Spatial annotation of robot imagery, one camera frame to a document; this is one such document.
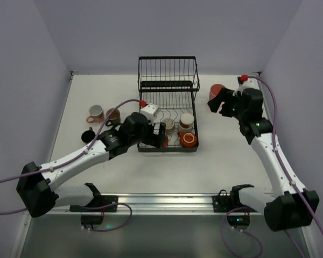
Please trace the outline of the tall pink plastic cup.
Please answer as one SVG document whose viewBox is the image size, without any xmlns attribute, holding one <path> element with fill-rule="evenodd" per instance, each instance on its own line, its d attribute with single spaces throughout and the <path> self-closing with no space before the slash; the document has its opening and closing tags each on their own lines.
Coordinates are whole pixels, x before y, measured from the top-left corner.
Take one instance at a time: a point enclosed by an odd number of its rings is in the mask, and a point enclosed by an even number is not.
<svg viewBox="0 0 323 258">
<path fill-rule="evenodd" d="M 209 98 L 208 101 L 210 102 L 212 99 L 214 99 L 222 89 L 225 89 L 226 87 L 222 84 L 213 84 L 209 91 Z"/>
</svg>

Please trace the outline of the orange teacup white rim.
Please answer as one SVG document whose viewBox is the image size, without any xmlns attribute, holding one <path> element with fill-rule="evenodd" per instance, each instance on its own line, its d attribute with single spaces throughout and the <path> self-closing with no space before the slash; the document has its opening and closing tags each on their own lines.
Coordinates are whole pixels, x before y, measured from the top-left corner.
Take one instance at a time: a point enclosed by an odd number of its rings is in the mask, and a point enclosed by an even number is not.
<svg viewBox="0 0 323 258">
<path fill-rule="evenodd" d="M 178 137 L 182 147 L 193 148 L 198 144 L 198 139 L 196 135 L 192 132 L 179 131 Z"/>
</svg>

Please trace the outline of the white steel cup wood band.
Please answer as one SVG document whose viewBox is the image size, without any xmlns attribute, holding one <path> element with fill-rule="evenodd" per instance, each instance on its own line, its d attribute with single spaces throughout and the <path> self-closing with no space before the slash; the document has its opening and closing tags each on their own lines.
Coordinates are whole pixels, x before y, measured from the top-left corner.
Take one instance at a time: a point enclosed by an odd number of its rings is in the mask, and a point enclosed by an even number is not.
<svg viewBox="0 0 323 258">
<path fill-rule="evenodd" d="M 180 116 L 178 130 L 183 132 L 191 132 L 194 126 L 194 116 L 191 113 L 183 113 Z"/>
</svg>

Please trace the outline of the dark red striped mug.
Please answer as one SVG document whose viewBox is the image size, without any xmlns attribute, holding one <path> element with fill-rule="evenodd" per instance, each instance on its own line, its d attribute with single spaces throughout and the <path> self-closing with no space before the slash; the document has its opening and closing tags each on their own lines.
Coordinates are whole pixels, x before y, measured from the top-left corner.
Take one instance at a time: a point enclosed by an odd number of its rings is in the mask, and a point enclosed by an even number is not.
<svg viewBox="0 0 323 258">
<path fill-rule="evenodd" d="M 121 114 L 119 109 L 109 109 L 106 112 L 106 126 L 118 126 L 121 123 Z"/>
</svg>

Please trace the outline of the pink mug white interior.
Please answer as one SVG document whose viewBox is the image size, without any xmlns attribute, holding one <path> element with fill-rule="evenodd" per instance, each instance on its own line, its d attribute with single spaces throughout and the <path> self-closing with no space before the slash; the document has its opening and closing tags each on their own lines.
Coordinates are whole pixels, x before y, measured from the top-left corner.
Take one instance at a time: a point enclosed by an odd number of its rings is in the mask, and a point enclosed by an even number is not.
<svg viewBox="0 0 323 258">
<path fill-rule="evenodd" d="M 93 105 L 89 108 L 89 116 L 86 118 L 88 123 L 102 123 L 104 121 L 103 108 L 100 105 Z"/>
</svg>

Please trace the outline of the black mug brown interior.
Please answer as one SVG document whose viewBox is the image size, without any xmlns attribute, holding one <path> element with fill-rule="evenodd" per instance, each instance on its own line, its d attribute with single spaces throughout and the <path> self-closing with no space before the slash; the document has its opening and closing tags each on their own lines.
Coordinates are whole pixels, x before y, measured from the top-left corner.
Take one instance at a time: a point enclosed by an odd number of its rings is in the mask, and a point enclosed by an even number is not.
<svg viewBox="0 0 323 258">
<path fill-rule="evenodd" d="M 94 140 L 95 136 L 96 133 L 94 132 L 93 128 L 89 127 L 89 129 L 87 129 L 81 134 L 81 141 L 84 144 L 88 144 Z"/>
</svg>

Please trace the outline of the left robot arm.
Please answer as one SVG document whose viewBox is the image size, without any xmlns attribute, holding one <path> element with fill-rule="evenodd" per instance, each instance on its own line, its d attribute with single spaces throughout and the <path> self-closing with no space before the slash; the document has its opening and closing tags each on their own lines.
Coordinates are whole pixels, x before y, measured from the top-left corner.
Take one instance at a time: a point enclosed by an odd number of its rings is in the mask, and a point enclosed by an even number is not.
<svg viewBox="0 0 323 258">
<path fill-rule="evenodd" d="M 33 218 L 58 206 L 76 205 L 93 210 L 101 203 L 100 192 L 94 184 L 78 187 L 63 184 L 92 166 L 126 153 L 140 142 L 161 148 L 165 141 L 165 123 L 160 123 L 155 133 L 155 125 L 145 115 L 134 112 L 119 127 L 103 131 L 97 139 L 63 158 L 39 166 L 34 162 L 26 164 L 16 190 Z"/>
</svg>

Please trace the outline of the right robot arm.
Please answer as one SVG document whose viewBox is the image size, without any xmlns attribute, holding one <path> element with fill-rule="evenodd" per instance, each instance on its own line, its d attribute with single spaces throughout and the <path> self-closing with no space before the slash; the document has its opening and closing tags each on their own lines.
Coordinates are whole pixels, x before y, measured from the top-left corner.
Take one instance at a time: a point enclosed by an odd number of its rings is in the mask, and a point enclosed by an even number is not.
<svg viewBox="0 0 323 258">
<path fill-rule="evenodd" d="M 286 161 L 272 123 L 262 116 L 263 101 L 260 90 L 243 87 L 238 91 L 222 88 L 207 103 L 211 112 L 238 120 L 241 134 L 258 155 L 272 186 L 273 196 L 251 184 L 234 186 L 229 194 L 230 204 L 259 212 L 273 232 L 308 226 L 319 196 L 306 189 Z"/>
</svg>

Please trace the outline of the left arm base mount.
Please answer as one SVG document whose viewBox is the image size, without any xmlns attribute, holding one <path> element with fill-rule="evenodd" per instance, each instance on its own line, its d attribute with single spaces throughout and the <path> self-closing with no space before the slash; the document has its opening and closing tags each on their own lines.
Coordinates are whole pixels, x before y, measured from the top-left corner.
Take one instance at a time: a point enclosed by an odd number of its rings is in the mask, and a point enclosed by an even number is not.
<svg viewBox="0 0 323 258">
<path fill-rule="evenodd" d="M 71 212 L 111 212 L 117 211 L 117 195 L 101 195 L 94 197 L 94 199 L 86 206 L 71 205 L 69 210 Z"/>
</svg>

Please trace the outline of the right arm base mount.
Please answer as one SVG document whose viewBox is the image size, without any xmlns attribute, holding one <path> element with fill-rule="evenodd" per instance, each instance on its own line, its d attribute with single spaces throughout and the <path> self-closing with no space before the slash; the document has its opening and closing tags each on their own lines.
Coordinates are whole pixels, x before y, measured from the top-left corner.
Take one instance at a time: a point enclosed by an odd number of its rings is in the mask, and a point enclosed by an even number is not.
<svg viewBox="0 0 323 258">
<path fill-rule="evenodd" d="M 227 213 L 242 204 L 238 199 L 236 191 L 222 189 L 218 194 L 212 196 L 212 206 L 215 213 Z"/>
</svg>

